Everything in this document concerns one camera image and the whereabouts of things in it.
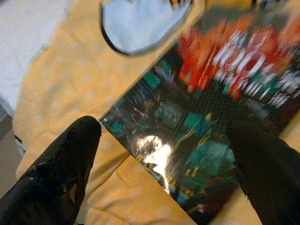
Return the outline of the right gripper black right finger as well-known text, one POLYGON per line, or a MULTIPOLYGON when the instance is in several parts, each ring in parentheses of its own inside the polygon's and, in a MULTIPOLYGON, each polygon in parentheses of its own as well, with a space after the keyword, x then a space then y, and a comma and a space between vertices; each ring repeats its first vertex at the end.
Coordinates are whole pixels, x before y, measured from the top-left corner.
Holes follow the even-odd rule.
POLYGON ((300 154, 261 124, 232 120, 226 134, 237 175, 264 225, 300 223, 300 154))

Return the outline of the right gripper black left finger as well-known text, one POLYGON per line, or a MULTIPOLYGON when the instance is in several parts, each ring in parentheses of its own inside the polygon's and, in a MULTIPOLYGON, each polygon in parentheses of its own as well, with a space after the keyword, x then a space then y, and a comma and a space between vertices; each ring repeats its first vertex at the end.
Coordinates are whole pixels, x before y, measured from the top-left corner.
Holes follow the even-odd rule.
POLYGON ((91 116, 75 120, 0 200, 2 225, 73 225, 101 137, 91 116))

